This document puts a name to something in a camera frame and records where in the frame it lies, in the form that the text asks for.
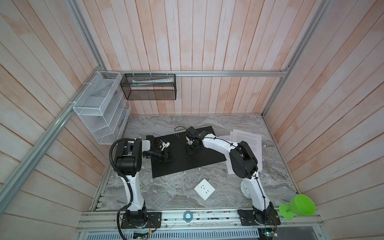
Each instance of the small white object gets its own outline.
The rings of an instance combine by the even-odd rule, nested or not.
[[[215,188],[210,185],[206,179],[203,179],[203,181],[195,187],[195,191],[205,201],[215,191]]]

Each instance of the marble table surface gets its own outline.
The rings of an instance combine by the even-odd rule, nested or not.
[[[174,132],[176,126],[212,126],[217,136],[229,135],[233,129],[262,135],[263,170],[260,180],[267,196],[276,207],[289,203],[296,195],[277,148],[262,117],[258,115],[130,116],[124,137],[145,139],[146,135],[168,135]],[[242,179],[228,175],[225,162],[152,178],[151,160],[142,160],[139,178],[147,209],[252,207],[252,201],[241,192]],[[203,179],[216,189],[205,201],[194,190]],[[112,171],[98,210],[117,210],[126,204],[123,183]]]

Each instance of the black cable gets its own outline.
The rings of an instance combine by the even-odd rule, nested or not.
[[[262,192],[262,195],[263,195],[263,199],[264,199],[264,211],[266,212],[266,205],[265,205],[265,196],[264,196],[264,194],[263,194],[263,190],[262,190],[262,187],[260,186],[260,183],[259,183],[259,181],[258,181],[258,177],[256,177],[256,175],[255,176],[253,176],[253,177],[255,177],[255,179],[256,179],[256,182],[257,182],[257,185],[259,185],[259,188],[260,188],[260,191]],[[265,216],[265,214],[264,214],[264,229],[265,229],[265,233],[266,233],[266,216]]]
[[[123,173],[116,167],[115,162],[113,161],[113,149],[115,148],[115,146],[116,146],[117,143],[122,142],[122,141],[135,141],[135,140],[132,139],[132,138],[121,138],[121,139],[116,140],[114,143],[112,143],[111,148],[110,148],[110,150],[109,150],[109,162],[111,163],[113,170],[114,170],[120,177],[124,178],[125,182],[127,183],[127,186],[128,186],[128,189],[129,189],[129,193],[130,193],[130,195],[131,195],[131,199],[130,199],[129,203],[128,203],[127,205],[123,206],[122,208],[120,208],[120,209],[118,210],[118,214],[117,214],[117,224],[118,224],[118,231],[119,231],[119,234],[120,234],[120,236],[121,236],[121,238],[122,238],[123,240],[127,240],[127,239],[124,237],[124,235],[123,235],[123,233],[122,233],[122,231],[121,231],[121,228],[120,228],[120,212],[123,211],[123,210],[128,209],[129,206],[132,204],[132,202],[133,202],[133,191],[132,191],[132,187],[131,187],[131,184],[129,183],[129,180],[128,180],[127,176],[125,176],[125,175],[124,175],[124,174],[123,174]]]
[[[183,127],[183,126],[177,126],[177,127],[175,127],[175,129],[174,129],[175,132],[180,131],[180,130],[187,130],[187,129],[186,129],[185,127]]]

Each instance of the wooden plank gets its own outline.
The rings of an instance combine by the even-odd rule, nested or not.
[[[127,8],[124,0],[110,1],[116,18],[119,32],[124,43],[124,48],[127,53],[129,64],[132,70],[141,70],[139,54],[135,44],[131,23],[128,18]]]
[[[276,77],[268,77],[264,83],[264,86],[260,92],[260,95],[257,99],[255,107],[253,108],[253,113],[262,113],[263,103],[268,101],[268,93],[270,93],[271,87],[276,81]]]
[[[351,93],[342,103],[340,103],[327,117],[324,118],[311,132],[309,132],[304,138],[301,134],[303,130],[299,129],[292,137],[290,141],[299,142],[296,146],[292,147],[294,143],[286,142],[281,150],[288,152],[286,154],[287,159],[292,159],[299,154],[304,148],[306,148],[311,142],[324,133],[329,127],[336,123],[341,117],[343,117],[348,111],[355,107],[360,101],[368,96],[376,87],[378,87],[383,80],[381,79],[384,73],[384,66],[379,67],[367,80],[365,80],[353,93]]]
[[[370,61],[367,61],[367,65],[372,65],[372,66],[374,66],[375,64],[374,63],[371,63]],[[345,80],[345,84],[343,83],[342,85],[341,85],[341,91],[345,91],[347,94],[349,94],[350,92],[352,92],[353,90],[354,90],[354,83],[353,82],[351,82],[351,81],[349,81],[349,80],[355,80],[355,81],[361,81],[361,79],[360,78],[362,78],[362,79],[365,79],[365,78],[367,78],[367,76],[366,75],[369,75],[370,73],[371,73],[371,71],[372,71],[372,69],[370,69],[369,67],[367,67],[367,65],[366,64],[361,64],[361,65],[359,65],[359,67],[358,68],[356,68],[352,73],[351,73],[351,75],[348,77],[348,79],[347,80]],[[343,94],[341,94],[340,93],[340,91],[335,91],[335,94],[340,94],[341,95],[341,97],[342,97],[342,99],[341,100],[344,100],[345,99],[345,96],[343,96]],[[372,99],[374,99],[374,97],[377,97],[378,99],[382,99],[380,96],[377,96],[376,94],[374,94],[372,97],[369,97],[368,98],[368,100],[367,101],[371,101]],[[341,101],[338,101],[337,99],[334,99],[334,98],[331,98],[330,99],[331,101],[335,101],[336,102],[336,106],[341,102]],[[365,109],[364,111],[370,111],[369,112],[369,114],[371,114],[373,111],[375,111],[375,110],[377,110],[377,109],[379,109],[381,106],[382,106],[382,103],[377,103],[377,101],[373,101],[374,103],[376,103],[375,105],[373,105],[372,106],[372,111],[370,111],[371,110],[371,106],[369,106],[368,107],[368,109]],[[347,128],[347,126],[344,126],[345,128],[342,128],[343,130],[341,130],[340,129],[340,131],[347,131],[348,130],[348,128]],[[311,156],[314,156],[316,153],[318,153],[319,151],[321,151],[323,148],[320,146],[320,145],[318,145],[318,147],[320,147],[320,148],[318,148],[318,149],[316,149],[313,153],[311,153],[312,155]],[[308,151],[310,151],[310,149],[313,149],[312,147],[309,147],[307,150],[303,150],[302,152],[300,152],[297,156],[295,156],[291,161],[292,161],[292,163],[291,163],[291,166],[293,167],[293,166],[295,166],[299,161],[301,161],[301,159],[302,159],[302,156],[305,156],[306,155],[306,153],[308,152]]]
[[[85,152],[85,156],[92,157],[88,154],[91,153],[97,158],[104,166],[107,165],[107,158],[100,152],[99,149],[92,143],[92,141],[80,130],[80,128],[72,121],[69,120],[65,125],[65,128],[69,133],[71,133],[77,140],[79,144],[82,144],[86,149],[80,148],[80,152]]]
[[[192,70],[193,2],[179,1],[180,66]],[[181,78],[182,113],[190,114],[192,107],[192,79]]]
[[[231,113],[238,113],[238,108],[240,106],[240,102],[243,97],[244,91],[246,90],[247,82],[248,82],[248,77],[240,78],[239,86],[237,88],[236,97],[233,102]]]
[[[289,52],[288,52],[288,55],[287,57],[285,58],[284,60],[284,63],[282,65],[282,67],[280,67],[279,69],[285,69],[287,68],[289,62],[291,61],[291,59],[293,58],[293,55],[295,54],[296,52],[296,49],[298,48],[299,44],[300,44],[300,41],[303,39],[304,37],[304,34],[306,33],[306,30],[308,29],[309,25],[311,24],[312,22],[312,19],[314,18],[317,10],[319,9],[320,5],[321,5],[322,1],[321,0],[315,0],[313,6],[312,6],[312,9],[311,11],[309,12],[307,18],[305,19],[304,21],[304,24],[303,26],[301,27],[300,31],[299,31],[299,34],[297,35],[296,39],[293,41],[293,45],[292,47],[290,48]]]
[[[137,12],[140,19],[142,36],[147,51],[148,63],[150,70],[159,70],[159,61],[157,57],[156,41],[151,17],[151,7],[149,1],[136,2]]]
[[[251,1],[250,3],[248,12],[252,14],[248,14],[245,21],[234,70],[244,70],[245,62],[247,60],[248,53],[250,52],[251,43],[258,25],[263,2],[264,1]],[[229,89],[234,90],[228,92],[224,113],[237,113],[247,80],[247,77],[232,78]]]
[[[82,212],[19,191],[5,213],[76,227]]]
[[[113,13],[111,2],[96,0],[96,3],[103,19],[105,29],[111,41],[113,50],[116,54],[117,60],[119,61],[121,70],[131,70],[131,64],[129,63],[128,55],[124,47],[115,15]]]
[[[292,105],[299,104],[300,106],[295,106],[293,109],[293,112],[287,116],[287,114],[283,114],[286,111],[286,109],[283,110],[279,118],[287,118],[280,128],[275,133],[276,139],[279,139],[280,136],[284,133],[284,131],[287,129],[290,123],[293,122],[294,118],[298,116],[298,112],[303,110],[304,106],[306,105],[312,98],[315,93],[324,85],[326,82],[326,79],[330,77],[330,75],[327,76],[327,74],[324,73],[324,70],[327,68],[327,66],[332,66],[332,68],[336,69],[335,66],[339,66],[342,62],[342,60],[347,56],[344,55],[344,58],[338,59],[339,55],[342,54],[338,53],[336,56],[337,50],[342,48],[343,45],[347,44],[347,40],[350,38],[350,35],[356,31],[356,27],[361,22],[361,20],[364,18],[364,16],[367,14],[369,8],[371,5],[373,5],[374,2],[358,2],[356,6],[352,9],[348,17],[345,19],[344,23],[340,26],[339,30],[336,32],[335,36],[330,41],[329,45],[325,48],[317,62],[315,63],[314,67],[311,69],[311,71],[308,73],[308,75],[303,80],[302,84],[296,91],[296,94],[291,98],[290,102],[287,104],[288,109],[292,109]]]
[[[13,160],[14,158],[6,155],[3,152],[0,152],[0,183],[4,183],[12,172],[17,167],[19,161]]]
[[[269,122],[273,133],[275,133],[278,127],[280,127],[278,124],[275,124],[276,119],[286,106],[287,102],[291,99],[299,85],[302,83],[311,67],[315,64],[321,53],[324,51],[329,41],[331,41],[332,37],[337,32],[344,19],[348,16],[354,7],[355,3],[356,1],[348,1],[346,3],[338,1],[333,3],[332,8],[327,14],[327,17],[316,31],[312,41],[309,43],[307,51],[304,52],[300,58],[300,61],[298,61],[297,65],[295,66],[296,69],[300,69],[301,71],[293,71],[291,73],[290,76],[293,80],[287,82],[287,84],[284,85],[283,90],[275,100],[276,104],[274,104],[268,112],[267,121]]]
[[[94,169],[99,174],[103,174],[105,166],[93,156],[88,149],[86,149],[80,141],[75,138],[66,128],[64,128],[59,136],[57,136],[64,146],[66,146],[71,152],[88,164],[92,169]]]
[[[383,135],[376,137],[351,153],[298,182],[298,187],[302,192],[307,192],[359,167],[369,164],[372,161],[375,161],[376,159],[384,156],[384,150],[381,147],[383,143]]]
[[[193,26],[192,26],[192,70],[202,70],[204,38],[205,38],[205,17],[207,13],[207,0],[193,1]],[[197,114],[200,111],[200,90],[201,77],[192,78],[191,83],[191,113]]]
[[[67,42],[64,34],[61,32],[59,26],[57,25],[55,19],[53,18],[44,1],[28,1],[28,3],[32,7],[36,15],[39,17],[41,23],[44,25],[49,35],[52,37],[53,41],[56,43],[61,53],[64,55],[65,59],[67,60],[68,64],[71,66],[77,77],[79,79],[87,79],[87,75],[85,74],[84,69],[82,68],[79,60],[77,59],[75,53]]]
[[[255,30],[255,34],[252,39],[252,44],[247,55],[247,60],[245,61],[244,70],[251,70],[253,63],[256,58],[257,51],[260,46],[260,42],[262,41],[264,31],[266,29],[266,25],[268,23],[269,17],[271,15],[271,11],[275,0],[272,1],[264,1],[262,11],[260,13],[260,18],[257,22],[257,27]]]
[[[44,108],[3,66],[0,66],[0,91],[38,124],[47,128],[54,116]]]
[[[0,35],[2,45],[17,59],[17,61],[33,76],[41,87],[63,107],[69,98],[44,69],[38,59],[17,36],[3,17],[0,16],[0,27],[4,34]]]
[[[380,57],[377,57],[375,55],[376,52],[383,52],[384,49],[384,41],[379,43],[375,49],[368,55],[366,52],[372,50],[371,42],[368,43],[364,41],[364,39],[361,41],[361,43],[365,43],[367,45],[362,46],[358,45],[352,51],[350,56],[344,61],[344,63],[338,68],[338,70],[333,74],[333,76],[324,84],[324,86],[319,90],[319,92],[315,95],[315,97],[308,103],[308,105],[303,109],[303,111],[298,115],[298,117],[295,119],[295,121],[292,123],[292,127],[290,128],[289,134],[292,135],[299,127],[301,127],[314,113],[315,111],[321,111],[321,105],[329,98],[329,101],[335,101],[337,102],[336,106],[341,103],[342,100],[344,100],[347,96],[341,95],[341,101],[337,100],[338,96],[332,95],[332,92],[335,91],[337,88],[346,88],[343,85],[351,84],[350,86],[353,87],[353,81],[355,80],[357,84],[359,84],[359,81],[361,82],[361,79],[366,79],[378,66],[380,66],[383,63],[383,60],[380,59]],[[345,90],[346,93],[351,93],[353,91],[350,89]]]
[[[0,9],[0,13],[15,33],[44,66],[50,76],[64,91],[66,96],[71,98],[75,94],[76,89],[80,88],[81,83],[79,80],[77,78],[73,79],[74,85],[72,86],[71,81],[66,77],[60,66],[56,63],[44,44],[40,41],[39,37],[35,34],[31,26],[11,1],[3,1]]]
[[[384,126],[379,123],[381,121],[379,118],[382,119],[383,116],[384,108],[381,108],[316,156],[293,170],[292,174],[295,180],[297,182],[303,180],[383,133]]]
[[[60,68],[71,81],[72,85],[75,88],[79,88],[80,80],[68,64],[64,55],[61,53],[41,21],[38,19],[36,13],[32,10],[29,3],[27,3],[26,0],[15,0],[13,2],[17,6],[18,10],[22,13],[26,21],[29,23],[31,28],[33,28],[34,32],[38,35],[39,39],[45,45],[57,64],[59,64]]]
[[[277,8],[273,8],[267,30],[264,32],[259,51],[253,63],[254,69],[271,70],[275,60],[283,46],[288,32],[296,18],[296,15],[303,1],[290,0],[278,3]],[[262,103],[268,94],[275,78],[258,78],[252,93],[246,112],[259,113]]]
[[[164,2],[166,10],[167,33],[169,42],[170,69],[180,70],[180,38],[179,38],[179,15],[177,0]]]
[[[125,0],[125,6],[131,24],[133,38],[135,39],[137,54],[139,55],[142,70],[149,70],[146,46],[144,45],[143,34],[140,27],[139,15],[137,13],[135,0]]]
[[[234,10],[235,1],[223,1],[217,34],[214,70],[223,70]],[[229,88],[230,80],[228,81],[228,78],[225,78],[223,84]],[[226,100],[219,99],[220,85],[221,78],[212,78],[208,113],[216,113],[218,101],[220,103],[219,105],[223,106],[224,111]]]
[[[19,161],[0,152],[0,183],[4,183]],[[53,180],[38,171],[33,171],[22,191],[36,195],[80,211],[88,211],[92,198]]]
[[[88,182],[97,186],[101,180],[101,174],[103,169],[97,169],[96,172],[91,166],[87,165],[82,159],[74,155],[69,149],[67,149],[59,141],[55,141],[52,146],[48,149],[47,155],[61,163],[69,170],[73,171],[77,175],[81,176]]]
[[[147,58],[150,70],[159,70],[159,61],[156,49],[153,22],[151,17],[151,7],[149,1],[139,1],[136,3],[137,12],[140,19],[142,36],[145,43]],[[145,114],[159,114],[156,100],[142,101]]]
[[[0,122],[32,145],[45,132],[45,129],[26,115],[13,102],[0,94]]]
[[[382,215],[384,209],[355,214],[347,217],[324,221],[332,239],[383,235]]]
[[[225,53],[223,70],[234,70],[240,42],[244,32],[245,21],[248,15],[250,7],[250,1],[236,1],[235,9],[233,11],[233,18],[231,28],[228,37],[227,50]],[[225,105],[227,103],[227,97],[229,92],[237,91],[236,82],[232,83],[232,78],[222,78],[220,83],[220,89],[218,93],[218,100],[216,105],[216,113],[224,113]]]
[[[182,77],[181,80],[181,97],[182,97],[182,113],[191,114],[192,104],[192,78]]]
[[[245,89],[242,95],[242,98],[237,109],[237,113],[245,113],[247,109],[249,99],[252,96],[253,89],[256,85],[257,77],[248,77],[247,83],[245,84]]]
[[[96,32],[96,29],[95,29],[95,27],[93,25],[91,17],[90,17],[90,15],[88,13],[87,7],[85,7],[84,1],[83,0],[81,0],[81,1],[79,0],[79,1],[77,1],[77,4],[78,4],[79,10],[80,10],[80,12],[81,12],[81,14],[83,16],[84,22],[87,25],[89,33],[92,36],[93,41],[95,42],[96,48],[98,49],[98,51],[100,53],[101,60],[103,61],[104,65],[106,67],[106,70],[107,71],[112,70],[111,64],[110,64],[109,59],[107,57],[107,54],[106,54],[106,52],[104,50],[103,45],[101,44],[99,36],[98,36],[98,34]]]
[[[334,71],[337,69],[339,64],[344,60],[344,58],[347,56],[347,54],[352,51],[352,49],[355,47],[355,45],[361,40],[361,38],[366,34],[368,29],[373,25],[373,23],[380,17],[380,14],[384,11],[384,4],[376,5],[370,10],[370,12],[366,15],[366,17],[361,21],[359,26],[355,29],[355,31],[351,34],[349,39],[345,42],[345,44],[341,47],[341,49],[338,51],[336,56],[332,59],[330,64],[326,67],[326,69],[323,71],[322,75],[316,80],[316,81],[323,81],[322,79],[327,79],[327,76],[331,76],[331,74],[334,73]],[[317,88],[316,83],[309,89],[309,91],[305,94],[302,100],[305,100],[307,96],[311,95],[312,88]],[[295,108],[301,108],[301,102],[295,107]],[[294,135],[290,138],[290,141],[283,143],[282,151],[286,154],[290,152],[295,145],[297,145],[301,140],[302,136],[300,134],[301,130],[294,133]]]
[[[98,142],[96,142],[95,138],[90,133],[88,128],[84,125],[84,123],[81,121],[79,116],[74,114],[72,116],[71,120],[88,137],[88,139],[93,143],[93,145],[95,145],[100,150],[100,152],[103,154],[103,156],[105,156],[105,158],[108,159],[108,157],[109,157],[109,148],[106,145],[101,145],[101,144],[98,144]]]
[[[288,53],[290,52],[295,40],[297,39],[300,30],[302,29],[304,22],[309,16],[311,9],[314,7],[315,0],[304,0],[296,18],[289,29],[289,33],[284,40],[283,46],[273,64],[272,70],[283,69],[283,63],[286,60]]]
[[[180,70],[180,38],[179,38],[179,15],[178,15],[178,6],[177,0],[167,0],[164,2],[165,12],[166,12],[166,24],[167,24],[167,33],[168,33],[168,42],[169,42],[169,57],[170,57],[170,69],[171,70]],[[176,79],[176,100],[166,101],[167,113],[182,113],[182,97],[181,97],[181,85],[178,83],[180,78]]]
[[[316,206],[321,219],[329,220],[384,207],[384,184]]]
[[[0,116],[2,124],[30,144],[35,144],[38,138],[45,132],[45,129],[38,125],[2,94],[0,94],[0,103],[1,111],[6,113]],[[67,129],[63,129],[58,136],[58,140],[63,142],[92,168],[103,172],[104,165],[102,165],[75,137],[73,137]]]
[[[0,217],[0,232],[2,239],[13,240],[23,239],[26,235],[31,240],[52,239],[57,240],[73,239],[75,227],[68,227],[49,222],[3,214]]]
[[[175,114],[183,113],[183,105],[182,105],[182,87],[181,87],[181,78],[176,77],[176,100],[174,102],[175,105]]]
[[[149,1],[152,14],[152,22],[155,33],[155,41],[157,48],[157,56],[159,58],[160,70],[170,69],[170,56],[169,56],[169,44],[167,34],[167,22],[164,0]],[[164,93],[161,91],[161,98],[164,98]],[[157,100],[157,107],[159,114],[173,114],[175,113],[173,101]]]
[[[297,8],[297,6],[295,6],[295,3],[298,3],[298,1],[295,1],[295,2],[293,2],[292,0],[290,1],[276,0],[275,1],[275,4],[271,11],[271,15],[266,25],[266,29],[263,34],[263,38],[260,42],[260,47],[258,48],[256,58],[252,66],[252,70],[261,70],[261,69],[268,70],[272,68],[273,63],[268,62],[264,67],[264,62],[269,52],[271,52],[272,54],[276,54],[276,52],[280,50],[279,47],[277,46],[278,44],[276,43],[278,39],[275,40],[274,38],[278,30],[280,31],[279,34],[281,35],[284,35],[284,33],[286,32],[286,29],[284,29],[283,27],[286,23],[283,22],[281,28],[279,28],[279,25],[283,17],[285,17],[284,20],[289,23],[288,18],[290,17],[289,15],[292,13],[290,13],[288,9],[287,11],[288,13],[285,14],[288,2],[290,2],[290,4],[293,5],[292,6],[293,8]]]
[[[21,161],[23,157],[27,154],[29,149],[32,148],[32,146],[28,144],[25,140],[21,139],[16,134],[9,131],[3,125],[0,125],[0,133],[1,133],[1,136],[3,137],[0,139],[0,151],[19,161]],[[80,161],[74,154],[72,153],[68,154],[69,150],[66,149],[64,146],[62,145],[61,145],[62,147],[60,145],[57,146],[57,144],[58,144],[58,141],[55,141],[53,143],[54,147],[51,147],[48,151],[53,151],[54,153],[53,155],[55,156],[58,155],[56,159],[58,159],[59,162],[62,163],[62,165],[73,170],[75,173],[77,172],[82,177],[84,177],[84,179],[86,180],[89,179],[89,182],[93,183],[94,185],[98,185],[101,179],[101,176],[97,174],[89,166],[87,166],[83,161]]]
[[[85,40],[85,37],[80,32],[80,29],[79,29],[79,27],[76,23],[76,20],[75,20],[75,16],[73,15],[72,11],[70,10],[68,4],[66,4],[63,1],[57,1],[57,2],[59,3],[59,6],[64,13],[65,19],[67,20],[73,33],[75,34],[76,39],[81,46],[81,49],[84,51],[84,54],[87,57],[89,64],[91,65],[91,71],[93,71],[93,69],[97,67],[97,63],[96,63],[96,60],[95,60],[95,58],[91,52],[91,49],[89,48],[89,46]]]
[[[65,36],[65,39],[73,50],[73,53],[80,62],[80,65],[82,66],[85,75],[87,75],[87,73],[91,73],[93,71],[93,68],[89,63],[85,52],[80,46],[80,43],[78,42],[74,32],[72,31],[67,19],[65,18],[64,13],[62,12],[58,2],[45,1],[45,5],[48,7],[61,32]]]
[[[36,170],[50,178],[67,185],[93,199],[96,193],[96,186],[86,181],[76,173],[70,171],[65,166],[61,165],[48,155],[44,155]]]
[[[203,51],[203,70],[213,70],[215,62],[215,51],[218,27],[220,24],[222,1],[207,1],[207,14],[205,21],[204,51]],[[210,102],[212,78],[201,78],[200,107],[199,113],[207,114]]]
[[[247,56],[250,52],[252,40],[263,8],[263,3],[263,0],[253,0],[249,5],[234,70],[244,70],[245,62],[247,61]]]
[[[335,180],[331,180],[304,194],[322,204],[349,194],[383,183],[382,168],[384,157],[351,171]]]
[[[112,46],[111,40],[109,39],[107,30],[105,28],[103,19],[101,18],[101,15],[95,0],[83,0],[83,2],[93,22],[93,26],[97,33],[98,39],[100,39],[100,42],[103,46],[105,54],[107,55],[108,61],[112,68],[111,70],[120,71],[121,70],[120,62],[118,61],[118,58],[115,54],[114,48]]]

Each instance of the black mesh basket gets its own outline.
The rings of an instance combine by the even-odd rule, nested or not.
[[[120,86],[127,100],[176,100],[175,74],[126,73]]]

